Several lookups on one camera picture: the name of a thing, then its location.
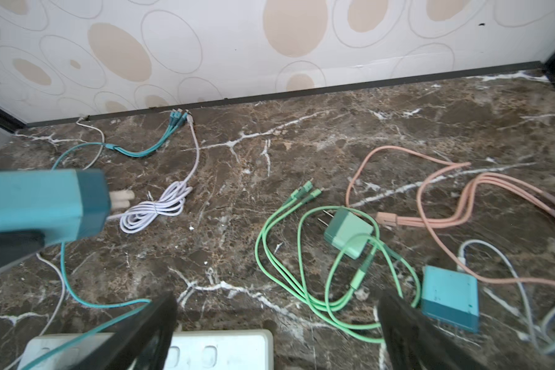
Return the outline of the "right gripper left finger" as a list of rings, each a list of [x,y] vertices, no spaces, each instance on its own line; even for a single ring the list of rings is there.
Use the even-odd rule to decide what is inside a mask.
[[[162,369],[177,322],[177,302],[166,292],[129,319],[75,369]]]

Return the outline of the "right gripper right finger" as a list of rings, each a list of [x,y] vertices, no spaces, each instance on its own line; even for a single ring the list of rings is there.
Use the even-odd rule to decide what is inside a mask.
[[[486,368],[392,290],[382,293],[378,317],[394,370]]]

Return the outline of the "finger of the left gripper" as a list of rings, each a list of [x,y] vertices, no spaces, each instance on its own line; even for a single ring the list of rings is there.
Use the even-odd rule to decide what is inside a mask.
[[[0,274],[21,263],[45,247],[41,231],[9,231],[0,233]]]

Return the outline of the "white multicolour power strip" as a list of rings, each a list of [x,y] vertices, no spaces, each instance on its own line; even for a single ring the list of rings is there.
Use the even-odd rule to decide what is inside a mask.
[[[51,356],[36,369],[70,369],[102,345],[110,333],[99,333]],[[274,338],[270,331],[176,331],[165,369],[273,369]]]

